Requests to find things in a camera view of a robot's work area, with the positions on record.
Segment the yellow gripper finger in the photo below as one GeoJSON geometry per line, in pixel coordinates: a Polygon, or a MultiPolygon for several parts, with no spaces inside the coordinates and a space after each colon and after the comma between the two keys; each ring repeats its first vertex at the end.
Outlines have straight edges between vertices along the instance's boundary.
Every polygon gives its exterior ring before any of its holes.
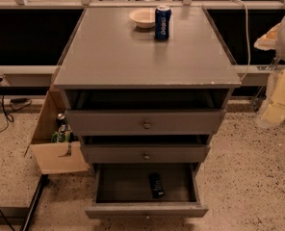
{"type": "Polygon", "coordinates": [[[273,71],[268,79],[262,119],[270,124],[280,124],[285,120],[285,68],[273,71]]]}

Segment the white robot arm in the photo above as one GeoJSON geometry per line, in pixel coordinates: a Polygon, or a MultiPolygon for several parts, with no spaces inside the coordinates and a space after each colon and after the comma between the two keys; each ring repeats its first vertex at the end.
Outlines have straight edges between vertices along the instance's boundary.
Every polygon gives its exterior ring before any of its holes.
{"type": "MultiPolygon", "coordinates": [[[[285,62],[285,15],[280,23],[255,41],[254,47],[274,50],[275,56],[285,62]]],[[[266,95],[259,110],[259,122],[265,127],[279,125],[285,120],[285,67],[270,74],[266,95]]]]}

